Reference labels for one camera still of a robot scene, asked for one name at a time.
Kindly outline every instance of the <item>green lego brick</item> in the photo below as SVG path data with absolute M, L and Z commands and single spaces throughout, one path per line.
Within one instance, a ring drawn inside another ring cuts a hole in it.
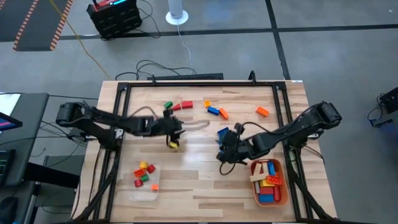
M 148 174 L 143 175 L 143 176 L 141 177 L 141 180 L 142 180 L 143 182 L 149 180 Z
M 171 101 L 164 104 L 164 108 L 166 108 L 166 109 L 170 109 L 172 106 L 173 106 L 173 102 L 171 102 Z

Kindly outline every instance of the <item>yellow cable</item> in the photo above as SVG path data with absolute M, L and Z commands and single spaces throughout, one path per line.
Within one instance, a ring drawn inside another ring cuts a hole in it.
M 67 22 L 69 28 L 73 31 L 74 35 L 76 36 L 77 40 L 79 40 L 81 47 L 83 47 L 83 50 L 86 52 L 86 54 L 93 59 L 93 61 L 99 66 L 99 68 L 104 72 L 104 74 L 107 76 L 107 78 L 109 80 L 112 80 L 112 78 L 108 75 L 108 73 L 106 73 L 105 69 L 100 65 L 100 63 L 97 62 L 97 60 L 95 60 L 95 58 L 93 56 L 91 56 L 85 46 L 83 45 L 83 42 L 80 40 L 79 36 L 77 35 L 77 33 L 75 32 L 75 30 L 73 29 L 73 27 L 69 24 L 67 18 L 65 16 L 63 16 L 62 12 L 59 10 L 59 8 L 55 5 L 55 3 L 53 2 L 53 0 L 50 0 L 51 5 L 54 7 L 54 9 L 56 10 L 56 12 L 61 16 L 61 18 L 64 18 L 64 20 Z

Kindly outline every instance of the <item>black aluminum frame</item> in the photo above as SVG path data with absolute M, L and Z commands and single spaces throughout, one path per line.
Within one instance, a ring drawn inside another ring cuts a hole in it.
M 292 112 L 290 109 L 289 97 L 287 95 L 287 89 L 286 89 L 285 82 L 259 82 L 259 81 L 256 81 L 256 76 L 255 76 L 254 72 L 252 72 L 250 74 L 249 79 L 252 81 L 242 81 L 242 82 L 234 82 L 234 81 L 229 81 L 229 82 L 228 81 L 227 82 L 178 82 L 178 81 L 162 82 L 162 81 L 160 81 L 160 82 L 157 82 L 154 80 L 152 82 L 141 82 L 141 83 L 120 82 L 120 83 L 118 83 L 113 113 L 114 114 L 118 113 L 118 109 L 119 109 L 119 106 L 120 106 L 121 100 L 122 100 L 121 95 L 122 95 L 122 92 L 125 91 L 126 94 L 124 96 L 122 116 L 127 116 L 127 110 L 128 110 L 131 90 L 133 87 L 150 87 L 150 86 L 269 86 L 272 88 L 272 93 L 274 96 L 275 108 L 276 108 L 276 112 L 277 112 L 277 119 L 278 119 L 279 126 L 282 127 L 284 125 L 283 116 L 282 116 L 282 108 L 281 108 L 280 101 L 279 101 L 279 93 L 278 93 L 279 91 L 282 92 L 283 102 L 285 105 L 285 112 L 287 115 L 287 122 L 288 123 L 292 122 L 293 117 L 292 117 Z M 117 139 L 116 141 L 120 141 L 120 146 L 121 146 L 121 142 L 123 141 L 123 138 Z M 286 162 L 286 164 L 291 163 L 290 155 L 289 155 L 290 148 L 287 145 L 287 141 L 284 141 L 282 143 L 282 145 L 283 145 L 283 150 L 284 150 L 285 162 Z M 113 162 L 114 162 L 114 164 L 115 163 L 117 164 L 116 170 L 114 170 L 116 173 L 114 173 L 113 179 L 109 186 L 108 201 L 106 204 L 105 217 L 102 220 L 110 221 L 110 219 L 111 219 L 111 212 L 112 212 L 113 199 L 114 199 L 114 190 L 116 187 L 116 178 L 118 175 L 117 168 L 119 165 L 120 155 L 121 155 L 121 150 L 118 150 L 115 152 Z M 301 160 L 300 156 L 297 154 L 297 152 L 295 152 L 295 157 L 297 158 L 296 163 L 297 163 L 297 170 L 298 170 L 298 175 L 300 177 L 300 180 L 302 181 L 302 183 L 305 186 L 307 186 L 306 181 L 305 181 L 304 171 L 303 171 L 302 160 Z M 110 160 L 111 160 L 111 152 L 106 151 L 105 155 L 104 155 L 103 166 L 101 169 L 101 175 L 100 175 L 98 188 L 100 188 L 105 182 L 105 179 L 106 179 L 106 176 L 108 173 L 108 167 L 109 167 Z M 295 219 L 298 221 L 298 220 L 302 219 L 302 217 L 301 217 L 301 212 L 300 212 L 299 200 L 297 197 L 297 191 L 295 188 L 295 183 L 292 180 L 292 177 L 289 175 L 289 173 L 287 174 L 287 177 L 289 180 L 290 194 L 291 194 L 291 199 L 292 199 L 292 204 L 293 204 L 293 210 L 295 213 Z M 304 203 L 305 203 L 305 211 L 307 214 L 307 218 L 313 219 L 311 206 L 309 205 L 308 201 L 305 198 L 304 198 Z M 99 219 L 100 208 L 101 208 L 101 201 L 98 201 L 98 203 L 94 209 L 93 220 Z

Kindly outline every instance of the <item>table leg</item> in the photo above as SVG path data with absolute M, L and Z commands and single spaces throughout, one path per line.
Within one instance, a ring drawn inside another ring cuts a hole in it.
M 78 175 L 51 169 L 30 162 L 27 163 L 24 179 L 74 189 L 77 188 L 77 185 L 79 184 Z

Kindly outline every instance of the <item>floor mat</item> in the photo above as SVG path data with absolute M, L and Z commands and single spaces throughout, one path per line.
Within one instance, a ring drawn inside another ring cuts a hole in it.
M 6 0 L 2 11 L 11 13 Z M 67 17 L 73 0 L 53 0 L 57 7 Z M 61 34 L 64 18 L 56 12 L 49 0 L 33 0 L 20 27 L 14 36 L 14 50 L 16 51 L 46 51 L 53 50 Z

